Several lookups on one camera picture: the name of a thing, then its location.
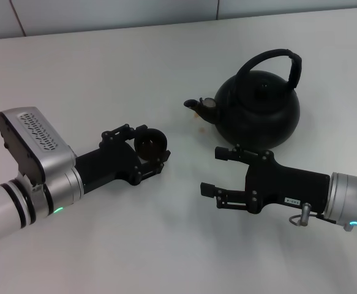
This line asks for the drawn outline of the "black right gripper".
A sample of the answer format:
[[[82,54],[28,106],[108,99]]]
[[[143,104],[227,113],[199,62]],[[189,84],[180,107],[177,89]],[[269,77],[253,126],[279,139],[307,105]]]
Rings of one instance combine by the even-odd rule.
[[[227,190],[208,183],[200,184],[204,197],[215,198],[218,209],[235,209],[258,214],[270,204],[301,209],[308,203],[311,211],[321,214],[328,201],[330,176],[276,162],[269,150],[246,149],[236,145],[232,149],[217,146],[215,158],[232,160],[249,166],[245,191]]]

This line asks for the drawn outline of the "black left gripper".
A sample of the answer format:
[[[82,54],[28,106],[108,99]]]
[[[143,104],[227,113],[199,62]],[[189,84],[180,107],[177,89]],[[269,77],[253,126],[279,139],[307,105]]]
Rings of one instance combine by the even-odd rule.
[[[133,128],[125,124],[104,131],[98,149],[76,158],[75,169],[80,175],[85,194],[116,179],[136,186],[162,172],[171,154],[169,150],[152,153],[141,163],[132,147],[125,142],[138,138],[147,129],[146,125]]]

